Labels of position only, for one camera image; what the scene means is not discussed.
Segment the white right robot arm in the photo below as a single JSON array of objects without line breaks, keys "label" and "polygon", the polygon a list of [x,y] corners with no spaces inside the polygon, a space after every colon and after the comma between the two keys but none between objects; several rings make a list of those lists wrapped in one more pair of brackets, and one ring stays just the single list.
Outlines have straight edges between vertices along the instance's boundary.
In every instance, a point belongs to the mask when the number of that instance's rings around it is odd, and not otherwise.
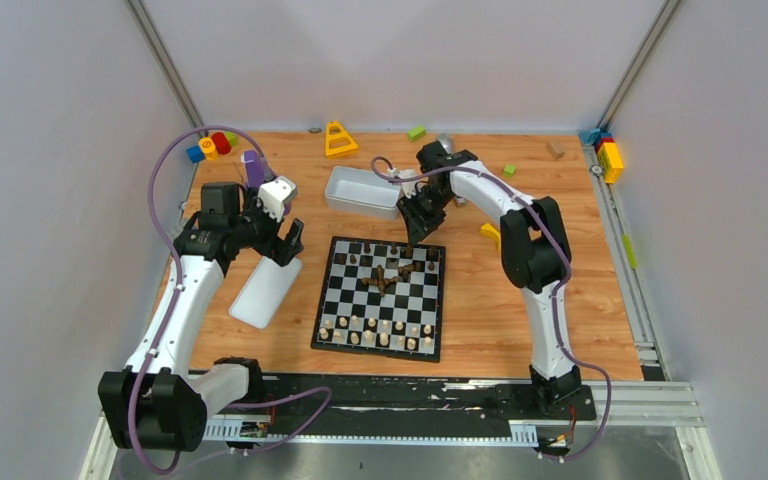
[{"label": "white right robot arm", "polygon": [[423,241],[445,219],[446,206],[463,198],[492,220],[500,234],[500,258],[509,282],[520,290],[532,339],[531,403],[556,417],[581,387],[580,368],[569,348],[565,289],[571,250],[558,203],[535,198],[493,174],[467,150],[449,153],[438,142],[417,154],[420,171],[389,167],[386,178],[403,188],[397,208],[410,244]]}]

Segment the black white chessboard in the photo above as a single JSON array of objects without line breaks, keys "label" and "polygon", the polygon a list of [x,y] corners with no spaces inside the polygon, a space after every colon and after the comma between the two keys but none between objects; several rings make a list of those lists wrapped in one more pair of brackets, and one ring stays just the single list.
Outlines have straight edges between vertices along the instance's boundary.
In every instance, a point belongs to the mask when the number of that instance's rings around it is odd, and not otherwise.
[{"label": "black white chessboard", "polygon": [[310,346],[438,363],[446,248],[334,236]]}]

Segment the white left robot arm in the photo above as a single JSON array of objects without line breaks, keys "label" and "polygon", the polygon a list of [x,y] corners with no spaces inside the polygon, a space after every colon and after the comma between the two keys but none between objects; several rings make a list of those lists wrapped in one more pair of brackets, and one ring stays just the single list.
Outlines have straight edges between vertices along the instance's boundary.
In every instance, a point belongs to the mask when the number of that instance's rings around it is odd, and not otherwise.
[{"label": "white left robot arm", "polygon": [[171,242],[170,278],[143,340],[98,385],[117,447],[192,452],[209,418],[227,405],[243,413],[264,405],[267,389],[253,359],[222,358],[194,380],[188,374],[207,309],[242,250],[261,259],[232,303],[234,317],[264,328],[282,304],[302,267],[303,222],[279,234],[296,195],[285,176],[258,187],[203,185],[200,209]]}]

